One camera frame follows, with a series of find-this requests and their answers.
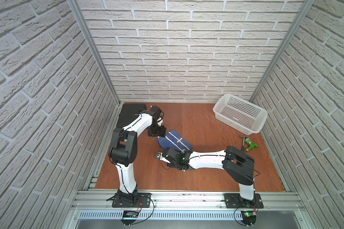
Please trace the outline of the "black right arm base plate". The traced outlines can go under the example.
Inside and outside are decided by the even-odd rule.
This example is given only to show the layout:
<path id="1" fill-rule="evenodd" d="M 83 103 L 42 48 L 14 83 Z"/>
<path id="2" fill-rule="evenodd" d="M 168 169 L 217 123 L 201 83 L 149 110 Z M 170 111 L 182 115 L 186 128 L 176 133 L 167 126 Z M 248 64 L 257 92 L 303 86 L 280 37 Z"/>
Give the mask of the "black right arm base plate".
<path id="1" fill-rule="evenodd" d="M 224 194 L 224 201 L 227 209 L 263 209 L 264 205 L 260 194 L 255 193 L 253 200 L 242 198 L 238 193 Z"/>

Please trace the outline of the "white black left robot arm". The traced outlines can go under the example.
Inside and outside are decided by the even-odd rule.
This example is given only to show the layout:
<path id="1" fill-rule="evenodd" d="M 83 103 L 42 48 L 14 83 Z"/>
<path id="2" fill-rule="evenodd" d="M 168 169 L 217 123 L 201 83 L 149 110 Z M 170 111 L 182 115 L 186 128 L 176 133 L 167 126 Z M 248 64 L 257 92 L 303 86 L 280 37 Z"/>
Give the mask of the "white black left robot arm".
<path id="1" fill-rule="evenodd" d="M 114 197 L 122 205 L 136 203 L 137 183 L 133 163 L 138 153 L 138 137 L 148 131 L 150 137 L 164 137 L 162 125 L 164 112 L 158 106 L 147 108 L 145 104 L 124 104 L 113 130 L 108 157 L 118 171 L 119 189 Z"/>

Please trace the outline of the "blue plaid pillowcase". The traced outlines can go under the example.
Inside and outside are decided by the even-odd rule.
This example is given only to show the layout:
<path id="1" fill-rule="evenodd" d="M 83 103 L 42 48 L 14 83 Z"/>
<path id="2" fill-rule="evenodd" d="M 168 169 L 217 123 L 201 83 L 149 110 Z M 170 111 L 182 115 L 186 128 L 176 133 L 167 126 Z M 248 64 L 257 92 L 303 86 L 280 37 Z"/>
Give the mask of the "blue plaid pillowcase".
<path id="1" fill-rule="evenodd" d="M 193 146 L 188 143 L 176 130 L 170 130 L 165 137 L 159 137 L 157 143 L 163 151 L 167 148 L 185 152 L 192 150 Z"/>

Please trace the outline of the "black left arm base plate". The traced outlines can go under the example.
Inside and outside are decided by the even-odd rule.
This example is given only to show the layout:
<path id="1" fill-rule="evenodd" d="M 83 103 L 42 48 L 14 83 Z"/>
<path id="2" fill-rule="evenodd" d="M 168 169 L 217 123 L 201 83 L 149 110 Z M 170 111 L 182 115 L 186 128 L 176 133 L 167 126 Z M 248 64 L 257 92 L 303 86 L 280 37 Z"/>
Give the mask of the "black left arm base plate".
<path id="1" fill-rule="evenodd" d="M 142 192 L 134 194 L 116 193 L 113 208 L 149 208 L 151 204 L 151 193 Z"/>

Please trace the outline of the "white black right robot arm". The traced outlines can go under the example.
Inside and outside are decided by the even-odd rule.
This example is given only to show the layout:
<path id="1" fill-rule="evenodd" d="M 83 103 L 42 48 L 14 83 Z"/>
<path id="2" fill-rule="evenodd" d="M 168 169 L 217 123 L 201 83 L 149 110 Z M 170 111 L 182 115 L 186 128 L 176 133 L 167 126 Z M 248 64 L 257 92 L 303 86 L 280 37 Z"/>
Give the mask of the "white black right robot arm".
<path id="1" fill-rule="evenodd" d="M 200 153 L 195 151 L 180 152 L 167 147 L 155 155 L 155 158 L 166 162 L 169 168 L 188 171 L 196 169 L 220 169 L 227 172 L 238 184 L 239 194 L 244 200 L 255 198 L 254 169 L 255 160 L 244 151 L 233 146 L 218 152 Z"/>

